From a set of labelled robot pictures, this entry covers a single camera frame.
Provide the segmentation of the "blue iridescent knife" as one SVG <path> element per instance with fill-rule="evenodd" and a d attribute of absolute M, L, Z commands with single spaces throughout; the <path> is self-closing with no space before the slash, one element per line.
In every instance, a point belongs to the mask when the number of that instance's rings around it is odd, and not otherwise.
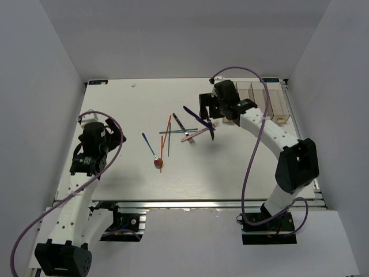
<path fill-rule="evenodd" d="M 194 117 L 199 123 L 201 123 L 203 126 L 208 128 L 209 130 L 215 130 L 212 123 L 207 123 L 203 119 L 201 119 L 197 114 L 195 114 L 193 111 L 191 111 L 188 107 L 183 106 L 183 109 L 190 114 L 192 117 Z"/>

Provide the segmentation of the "teal chopstick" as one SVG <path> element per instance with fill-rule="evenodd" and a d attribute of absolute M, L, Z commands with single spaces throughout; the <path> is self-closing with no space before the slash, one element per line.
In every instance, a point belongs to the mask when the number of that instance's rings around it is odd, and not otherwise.
<path fill-rule="evenodd" d="M 170 123 L 170 125 L 169 125 L 169 130 L 168 130 L 168 147 L 167 147 L 167 157 L 169 158 L 169 156 L 170 156 L 170 141 L 171 141 L 171 134 L 170 134 L 170 132 L 171 132 L 171 125 L 172 125 L 172 123 Z"/>

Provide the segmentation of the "long orange chopstick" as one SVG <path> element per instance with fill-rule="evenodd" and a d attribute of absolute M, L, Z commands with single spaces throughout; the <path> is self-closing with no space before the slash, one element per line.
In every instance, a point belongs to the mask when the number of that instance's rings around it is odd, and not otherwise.
<path fill-rule="evenodd" d="M 160 146 L 161 165 L 160 165 L 160 173 L 162 173 L 162 169 L 163 169 L 163 142 L 164 142 L 164 136 L 161 136 L 161 146 Z"/>

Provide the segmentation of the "iridescent long-handled spoon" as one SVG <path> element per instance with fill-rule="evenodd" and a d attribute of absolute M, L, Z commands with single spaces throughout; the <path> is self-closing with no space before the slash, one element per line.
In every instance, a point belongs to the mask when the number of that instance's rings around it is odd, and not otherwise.
<path fill-rule="evenodd" d="M 161 168 L 161 167 L 162 167 L 162 165 L 163 165 L 163 160 L 162 160 L 162 158 L 158 157 L 158 156 L 155 154 L 155 152 L 154 152 L 154 150 L 153 150 L 153 148 L 152 148 L 152 146 L 151 146 L 151 144 L 150 144 L 149 140 L 147 139 L 147 137 L 146 137 L 145 133 L 141 133 L 141 134 L 142 134 L 142 137 L 144 138 L 144 140 L 145 140 L 145 142 L 146 142 L 147 146 L 149 147 L 149 149 L 150 149 L 150 151 L 151 151 L 151 153 L 152 153 L 152 155 L 153 155 L 153 157 L 154 157 L 154 166 L 155 166 L 155 167 L 157 167 L 157 168 Z"/>

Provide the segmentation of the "black knife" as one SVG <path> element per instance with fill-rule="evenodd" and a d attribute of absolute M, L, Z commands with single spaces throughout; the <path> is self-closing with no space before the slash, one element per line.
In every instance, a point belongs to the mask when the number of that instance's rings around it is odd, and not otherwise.
<path fill-rule="evenodd" d="M 214 130 L 210 128 L 209 131 L 210 131 L 211 139 L 212 141 L 214 141 Z"/>

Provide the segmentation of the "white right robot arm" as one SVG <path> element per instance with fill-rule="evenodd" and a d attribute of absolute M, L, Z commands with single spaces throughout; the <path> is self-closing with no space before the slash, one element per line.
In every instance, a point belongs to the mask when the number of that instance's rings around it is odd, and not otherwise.
<path fill-rule="evenodd" d="M 250 99 L 242 100 L 231 80 L 209 80 L 211 93 L 199 95 L 199 116 L 226 118 L 238 127 L 253 134 L 257 145 L 263 144 L 277 158 L 276 186 L 262 204 L 259 218 L 252 222 L 246 215 L 243 219 L 250 225 L 262 225 L 274 230 L 281 223 L 281 215 L 296 201 L 297 195 L 319 176 L 317 148 L 312 139 L 301 140 L 291 135 L 269 119 Z"/>

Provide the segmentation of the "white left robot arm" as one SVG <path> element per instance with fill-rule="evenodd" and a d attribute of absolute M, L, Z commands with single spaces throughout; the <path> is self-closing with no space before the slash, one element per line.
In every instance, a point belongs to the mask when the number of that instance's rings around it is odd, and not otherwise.
<path fill-rule="evenodd" d="M 87 276 L 92 264 L 93 245 L 106 229 L 121 226 L 122 216 L 113 211 L 92 212 L 92 195 L 102 173 L 109 167 L 108 153 L 119 152 L 126 141 L 119 124 L 96 116 L 79 120 L 82 133 L 69 169 L 66 201 L 46 242 L 35 247 L 35 257 L 46 276 Z"/>

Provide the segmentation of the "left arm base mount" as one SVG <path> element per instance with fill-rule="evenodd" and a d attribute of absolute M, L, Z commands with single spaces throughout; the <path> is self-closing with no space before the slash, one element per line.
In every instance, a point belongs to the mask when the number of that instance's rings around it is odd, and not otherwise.
<path fill-rule="evenodd" d="M 138 212 L 124 211 L 116 201 L 99 201 L 95 206 L 90 206 L 90 215 L 95 211 L 108 210 L 112 218 L 112 224 L 101 235 L 100 241 L 108 242 L 140 242 L 143 236 L 143 223 Z"/>

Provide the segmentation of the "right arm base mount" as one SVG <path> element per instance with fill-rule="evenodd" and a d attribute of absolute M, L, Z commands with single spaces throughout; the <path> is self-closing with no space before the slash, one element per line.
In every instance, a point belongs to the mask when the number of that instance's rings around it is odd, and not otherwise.
<path fill-rule="evenodd" d="M 242 215 L 236 217 L 241 225 L 243 245 L 294 245 L 297 244 L 296 235 L 287 234 L 295 231 L 295 225 L 290 212 L 263 225 L 247 224 Z"/>

